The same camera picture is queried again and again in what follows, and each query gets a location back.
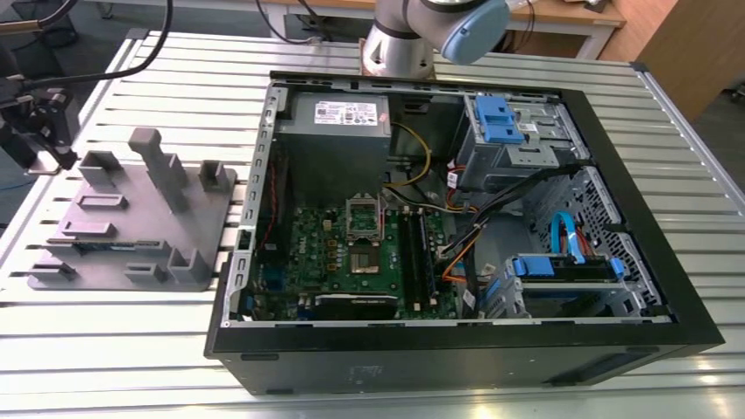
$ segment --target blue cable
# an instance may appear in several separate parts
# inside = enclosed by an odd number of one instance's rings
[[[34,182],[35,182],[35,179],[27,181],[26,183],[21,183],[19,185],[2,186],[2,187],[0,188],[0,192],[2,192],[3,190],[10,190],[10,189],[22,188],[23,186],[30,185],[30,184],[34,183]]]
[[[566,241],[569,242],[569,253],[574,256],[578,264],[583,264],[582,248],[577,240],[577,228],[574,226],[574,219],[566,211],[557,211],[550,220],[550,252],[561,253],[561,224],[566,228]]]

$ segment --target chip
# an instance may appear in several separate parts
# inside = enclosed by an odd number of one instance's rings
[[[381,249],[371,245],[349,247],[349,271],[358,274],[381,273]]]

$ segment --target power supply label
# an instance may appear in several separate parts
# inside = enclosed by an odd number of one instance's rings
[[[327,125],[375,126],[377,106],[374,103],[318,102],[314,122]]]

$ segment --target gray plastic holder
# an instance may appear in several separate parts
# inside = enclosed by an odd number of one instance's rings
[[[234,170],[219,161],[183,168],[161,152],[161,135],[135,128],[130,149],[143,166],[90,151],[46,254],[29,286],[53,290],[203,291],[225,224]]]

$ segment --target motherboard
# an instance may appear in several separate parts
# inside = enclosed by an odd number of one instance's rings
[[[439,214],[378,210],[377,198],[349,202],[351,208],[294,209],[289,262],[261,266],[266,293],[254,303],[263,310],[253,315],[277,321],[455,318],[455,289],[435,281]]]

